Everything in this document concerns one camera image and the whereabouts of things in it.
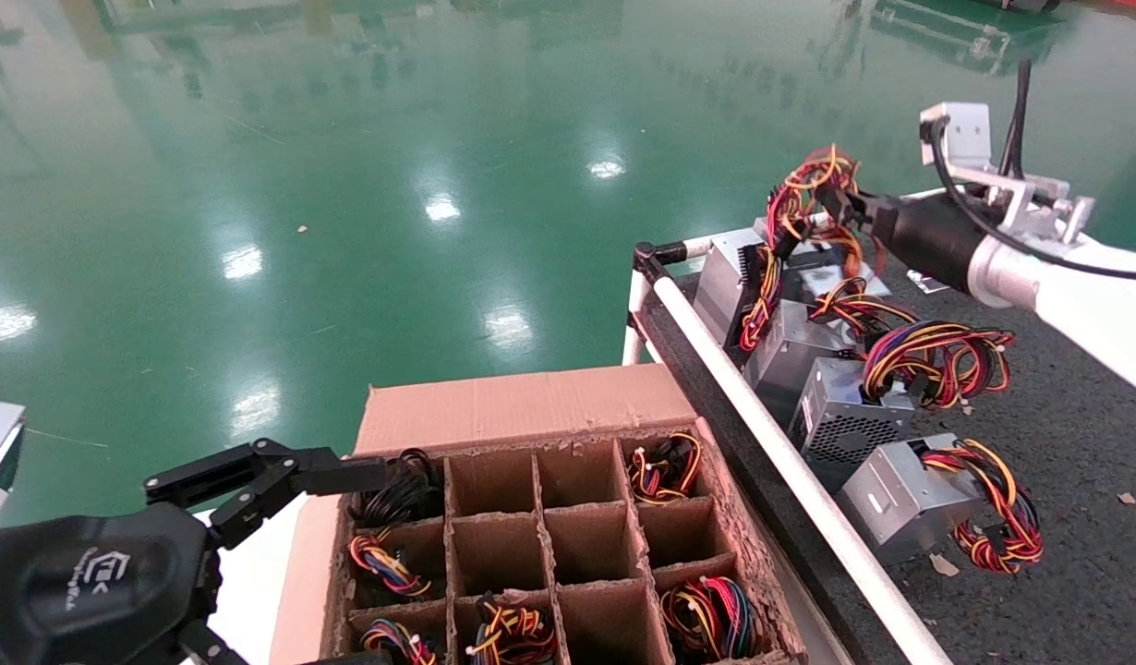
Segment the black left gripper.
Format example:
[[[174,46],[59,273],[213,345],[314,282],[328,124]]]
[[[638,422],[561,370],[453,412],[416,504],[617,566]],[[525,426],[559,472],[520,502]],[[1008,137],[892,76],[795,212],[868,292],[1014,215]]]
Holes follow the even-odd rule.
[[[298,496],[374,492],[387,479],[382,458],[260,438],[147,479],[141,512],[0,529],[0,664],[248,664],[208,626],[217,549],[237,547]],[[217,498],[209,527],[183,510]],[[374,649],[311,664],[393,658]]]

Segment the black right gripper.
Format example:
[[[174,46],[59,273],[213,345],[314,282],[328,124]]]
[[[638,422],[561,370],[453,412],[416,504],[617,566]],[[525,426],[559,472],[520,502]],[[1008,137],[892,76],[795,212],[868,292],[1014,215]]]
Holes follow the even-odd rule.
[[[952,197],[907,200],[820,188],[820,205],[840,227],[879,239],[912,271],[970,294],[970,261],[985,233]]]

